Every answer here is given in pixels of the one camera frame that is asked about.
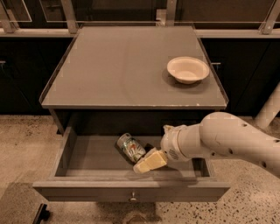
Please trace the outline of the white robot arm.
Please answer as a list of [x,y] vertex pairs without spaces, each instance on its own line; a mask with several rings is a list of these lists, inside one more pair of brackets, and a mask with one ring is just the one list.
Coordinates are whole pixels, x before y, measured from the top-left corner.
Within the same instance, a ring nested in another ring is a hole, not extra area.
[[280,83],[265,102],[252,126],[225,112],[214,112],[199,124],[164,126],[160,148],[152,149],[133,167],[145,173],[167,165],[169,161],[192,158],[239,158],[280,176],[279,139],[261,131],[279,112]]

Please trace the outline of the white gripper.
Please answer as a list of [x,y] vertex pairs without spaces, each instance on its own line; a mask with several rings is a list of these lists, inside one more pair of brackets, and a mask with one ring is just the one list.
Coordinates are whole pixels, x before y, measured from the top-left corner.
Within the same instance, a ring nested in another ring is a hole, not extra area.
[[164,135],[160,141],[161,150],[152,149],[134,166],[135,173],[146,173],[167,165],[167,158],[173,162],[188,161],[188,158],[179,148],[179,132],[185,125],[164,126]]

